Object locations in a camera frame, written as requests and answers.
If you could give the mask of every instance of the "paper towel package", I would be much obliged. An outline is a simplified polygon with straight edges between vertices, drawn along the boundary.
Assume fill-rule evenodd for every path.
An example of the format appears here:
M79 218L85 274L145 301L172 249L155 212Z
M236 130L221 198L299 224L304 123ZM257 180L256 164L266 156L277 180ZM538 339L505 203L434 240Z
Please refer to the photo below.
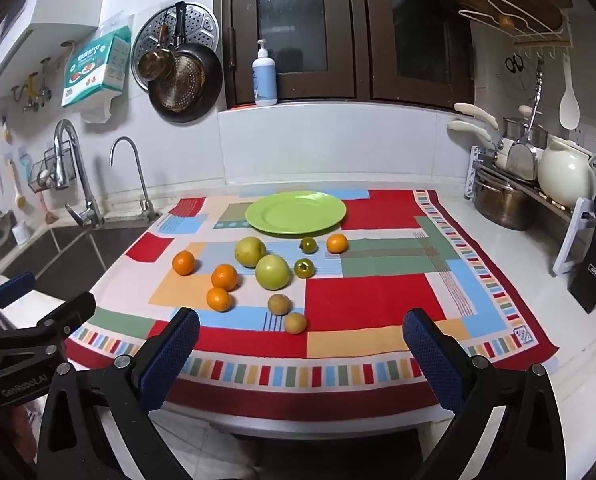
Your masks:
M69 60L62 107L80 111L87 123L105 123L111 99L123 92L131 31L122 27L89 41Z

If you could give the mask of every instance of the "countertop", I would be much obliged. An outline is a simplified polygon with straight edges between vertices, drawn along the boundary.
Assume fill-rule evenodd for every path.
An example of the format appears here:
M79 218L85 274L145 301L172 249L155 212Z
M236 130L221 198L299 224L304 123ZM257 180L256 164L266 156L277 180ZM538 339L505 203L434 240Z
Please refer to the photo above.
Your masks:
M374 183L371 187L384 187L384 183ZM410 189L419 185L398 187ZM439 198L447 212L513 283L551 342L559 347L546 367L558 399L566 446L567 476L572 479L581 478L596 460L596 310L587 314L577 304L566 289L569 280L567 275L553 277L550 274L559 241L550 238L540 227L533 227L527 232L502 228L480 215L473 204L460 197L456 190L443 192L440 189ZM55 225L69 222L70 220L61 219ZM34 238L41 235L44 229L38 230ZM0 269L14 256L15 254L10 254L0 264ZM5 280L0 275L0 283ZM59 300L34 291L8 306L2 313L14 326L34 326L38 319L58 304ZM350 436L358 432L382 433L399 428L397 416L329 423L327 428L317 428L308 422L276 422L216 415L181 409L178 406L167 408L233 432L284 438ZM423 452L428 452L437 442L452 415L439 407L431 410L434 410L432 418L438 423L424 424L419 428ZM481 440L464 478L470 478L469 471L477 471L484 460L500 416L499 412L494 412L486 436Z

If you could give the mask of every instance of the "soap bottle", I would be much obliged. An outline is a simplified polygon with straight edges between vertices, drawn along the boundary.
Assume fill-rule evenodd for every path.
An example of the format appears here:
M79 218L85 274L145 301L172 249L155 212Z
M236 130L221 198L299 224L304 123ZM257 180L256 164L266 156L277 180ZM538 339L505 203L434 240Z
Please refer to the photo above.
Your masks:
M270 106L278 102L278 92L275 85L275 61L269 57L265 48L267 40L258 40L260 49L258 57L253 62L254 71L254 99L258 106Z

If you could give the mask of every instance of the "bottle label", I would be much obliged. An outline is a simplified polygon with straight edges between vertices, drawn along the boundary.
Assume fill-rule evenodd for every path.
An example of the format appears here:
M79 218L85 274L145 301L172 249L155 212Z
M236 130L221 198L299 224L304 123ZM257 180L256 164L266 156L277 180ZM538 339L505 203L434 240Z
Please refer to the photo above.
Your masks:
M264 101L277 99L275 86L275 67L273 65L256 66L254 72L254 99Z

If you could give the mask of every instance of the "stainless steel sink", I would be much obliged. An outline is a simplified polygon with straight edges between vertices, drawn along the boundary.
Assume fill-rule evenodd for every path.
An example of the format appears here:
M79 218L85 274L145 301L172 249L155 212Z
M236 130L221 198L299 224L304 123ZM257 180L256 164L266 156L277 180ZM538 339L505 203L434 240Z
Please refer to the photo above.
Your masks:
M144 220L130 220L107 221L95 229L49 229L1 273L13 278L21 272L33 272L36 290L69 300L90 290L148 226Z

